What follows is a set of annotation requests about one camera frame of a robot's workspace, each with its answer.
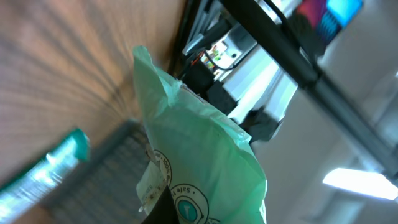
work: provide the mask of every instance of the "teal circle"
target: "teal circle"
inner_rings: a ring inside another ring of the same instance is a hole
[[[191,202],[187,200],[181,200],[178,203],[178,211],[181,216],[188,221],[195,221],[198,218],[198,213]]]

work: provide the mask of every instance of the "green plastic bag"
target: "green plastic bag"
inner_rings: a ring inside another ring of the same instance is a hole
[[[181,223],[265,223],[267,182],[250,135],[133,49],[144,126]]]

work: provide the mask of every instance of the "fluorescent light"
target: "fluorescent light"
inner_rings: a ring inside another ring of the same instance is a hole
[[[389,200],[398,197],[398,188],[383,175],[374,172],[337,168],[326,175],[323,183]]]

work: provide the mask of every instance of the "black metal frame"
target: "black metal frame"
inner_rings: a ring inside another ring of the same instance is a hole
[[[224,7],[312,100],[357,140],[380,165],[384,175],[398,185],[395,149],[373,130],[341,90],[316,64],[311,64],[254,0],[222,0]]]

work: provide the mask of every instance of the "wood grain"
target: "wood grain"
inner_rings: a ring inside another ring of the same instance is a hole
[[[0,184],[73,127],[139,116],[131,49],[166,68],[185,0],[0,1]]]

